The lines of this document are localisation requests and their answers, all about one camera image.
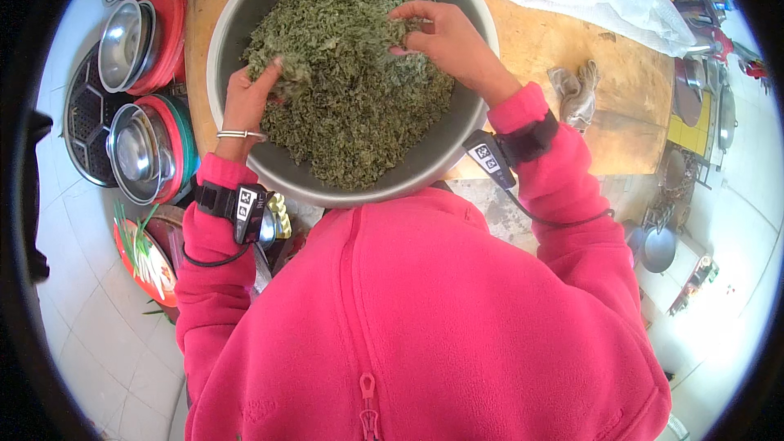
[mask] red plastic lid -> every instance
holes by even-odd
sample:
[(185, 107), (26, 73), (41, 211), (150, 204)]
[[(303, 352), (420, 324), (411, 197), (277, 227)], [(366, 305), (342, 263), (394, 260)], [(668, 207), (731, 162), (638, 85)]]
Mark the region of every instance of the red plastic lid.
[(162, 35), (158, 60), (128, 89), (131, 95), (145, 95), (169, 83), (175, 74), (184, 80), (185, 14), (188, 0), (150, 0), (155, 7), (158, 31)]
[(174, 174), (169, 181), (163, 184), (163, 187), (158, 191), (158, 195), (153, 200), (153, 203), (165, 203), (180, 191), (180, 183), (185, 173), (185, 158), (183, 154), (183, 141), (180, 137), (180, 130), (177, 129), (177, 121), (166, 103), (161, 99), (148, 95), (146, 97), (137, 99), (134, 104), (144, 106), (154, 110), (161, 116), (163, 124), (169, 133), (169, 140), (171, 140), (171, 151), (174, 156)]

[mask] zipper pull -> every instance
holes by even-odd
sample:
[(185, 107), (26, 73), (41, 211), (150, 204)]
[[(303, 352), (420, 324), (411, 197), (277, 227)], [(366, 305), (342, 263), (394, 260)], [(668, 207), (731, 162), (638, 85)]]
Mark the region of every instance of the zipper pull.
[(368, 401), (372, 400), (376, 395), (376, 378), (373, 373), (363, 373), (359, 377), (359, 388), (362, 390), (362, 399), (365, 400), (365, 407), (368, 406)]
[(359, 388), (362, 390), (362, 400), (365, 401), (365, 408), (359, 413), (365, 441), (379, 441), (379, 413), (373, 409), (373, 397), (376, 395), (376, 378), (373, 377), (372, 373), (363, 373), (359, 377)]

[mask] pot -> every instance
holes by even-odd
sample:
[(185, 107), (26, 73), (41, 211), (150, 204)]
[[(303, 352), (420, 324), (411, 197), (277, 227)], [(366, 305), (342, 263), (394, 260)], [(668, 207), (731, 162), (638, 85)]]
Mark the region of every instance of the pot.
[(729, 85), (721, 87), (719, 98), (719, 148), (727, 152), (735, 138), (738, 121), (735, 118), (735, 95)]
[(705, 80), (705, 67), (700, 60), (693, 58), (684, 60), (686, 65), (686, 82), (691, 87), (691, 90), (697, 93), (700, 102), (702, 102), (702, 89), (706, 88)]
[(675, 260), (677, 237), (667, 228), (651, 227), (640, 246), (640, 262), (650, 272), (664, 272)]
[[(498, 38), (484, 0), (440, 0), (458, 5), (495, 54)], [(251, 31), (277, 0), (229, 0), (221, 13), (207, 57), (207, 94), (212, 116), (223, 125), (223, 106), (229, 76), (245, 64), (240, 56), (249, 44)], [(285, 148), (271, 142), (253, 146), (249, 167), (269, 189), (294, 200), (320, 207), (351, 207), (371, 201), (389, 200), (411, 194), (438, 180), (465, 154), (462, 143), (485, 124), (487, 106), (479, 96), (455, 83), (451, 108), (430, 128), (422, 142), (413, 147), (403, 162), (390, 169), (366, 190), (345, 191), (325, 185), (310, 174), (310, 164), (297, 166)]]
[(680, 58), (674, 60), (674, 112), (681, 117), (686, 126), (695, 127), (702, 111), (702, 96), (698, 95), (689, 85), (686, 62)]

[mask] wrist strap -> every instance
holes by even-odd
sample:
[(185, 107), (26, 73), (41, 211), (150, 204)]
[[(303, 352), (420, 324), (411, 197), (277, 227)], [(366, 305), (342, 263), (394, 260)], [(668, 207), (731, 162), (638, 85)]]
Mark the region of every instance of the wrist strap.
[(550, 144), (558, 132), (558, 120), (549, 109), (542, 121), (534, 121), (507, 134), (496, 134), (495, 139), (507, 162), (515, 167), (520, 162), (531, 162), (550, 152)]
[(194, 200), (199, 211), (232, 220), (234, 205), (237, 203), (235, 189), (224, 188), (210, 181), (204, 181), (199, 185), (195, 175), (191, 178), (191, 187), (194, 188)]

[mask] silver bracelet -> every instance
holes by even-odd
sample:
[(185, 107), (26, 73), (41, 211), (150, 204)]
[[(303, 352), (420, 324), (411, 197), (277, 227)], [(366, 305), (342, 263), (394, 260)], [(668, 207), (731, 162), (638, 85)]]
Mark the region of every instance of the silver bracelet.
[(267, 141), (267, 135), (264, 133), (257, 133), (255, 131), (240, 131), (240, 130), (221, 130), (215, 136), (218, 138), (248, 138), (258, 137), (260, 142)]

